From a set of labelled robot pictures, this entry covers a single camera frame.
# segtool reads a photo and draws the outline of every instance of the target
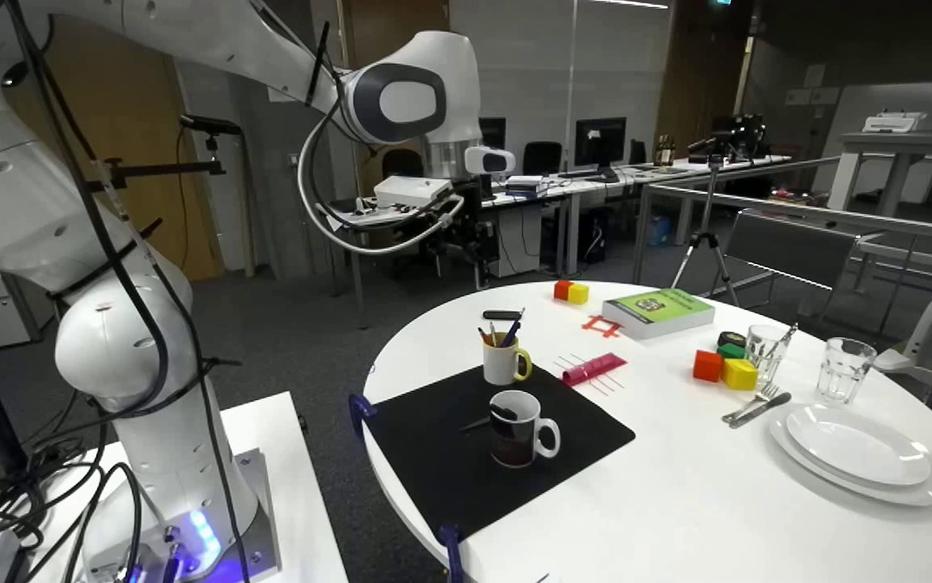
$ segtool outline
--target coffee mug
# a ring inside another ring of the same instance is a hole
[[[539,419],[539,401],[521,390],[494,392],[492,413],[492,456],[499,467],[525,468],[532,456],[554,459],[559,453],[559,425]]]
[[[510,384],[531,374],[531,354],[516,344],[501,347],[501,336],[482,347],[484,351],[484,381],[488,384]]]

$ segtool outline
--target round white table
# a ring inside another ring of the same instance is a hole
[[[583,329],[603,298],[641,285],[591,280],[583,306],[554,300],[554,280],[488,288],[447,300],[402,326],[366,378],[367,401],[387,401],[434,378],[477,367],[482,312],[526,306],[521,347],[563,373],[599,354],[627,367],[579,392],[635,429],[620,450],[584,467],[501,520],[463,540],[472,578],[501,583],[922,583],[932,578],[932,508],[859,499],[789,462],[762,413],[721,425],[749,392],[695,381],[693,351],[718,329],[746,329],[760,315],[716,304],[716,324],[656,340]],[[821,340],[795,334],[776,373],[791,401],[812,401]],[[876,419],[932,450],[932,410],[870,373],[851,410]],[[367,462],[409,535],[447,564],[409,495],[366,429]]]

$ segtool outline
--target computer monitor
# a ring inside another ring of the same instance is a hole
[[[488,150],[504,150],[504,115],[482,115],[477,137]]]
[[[623,158],[623,115],[604,115],[604,120],[577,120],[572,127],[572,161],[577,164],[599,164]]]

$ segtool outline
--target whiteboard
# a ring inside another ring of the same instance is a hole
[[[932,130],[932,81],[927,83],[847,83],[842,102],[833,108],[828,140],[821,154],[842,154],[845,137],[859,133],[862,115],[879,109],[926,109],[926,130]],[[862,158],[855,178],[855,192],[883,192],[889,174],[889,158]],[[815,192],[828,192],[833,164],[815,171]],[[899,192],[899,201],[922,205],[932,187],[932,161],[915,161]]]

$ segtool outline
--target book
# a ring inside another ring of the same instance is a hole
[[[603,300],[603,318],[620,324],[635,340],[700,326],[716,321],[716,306],[678,288],[623,295]]]

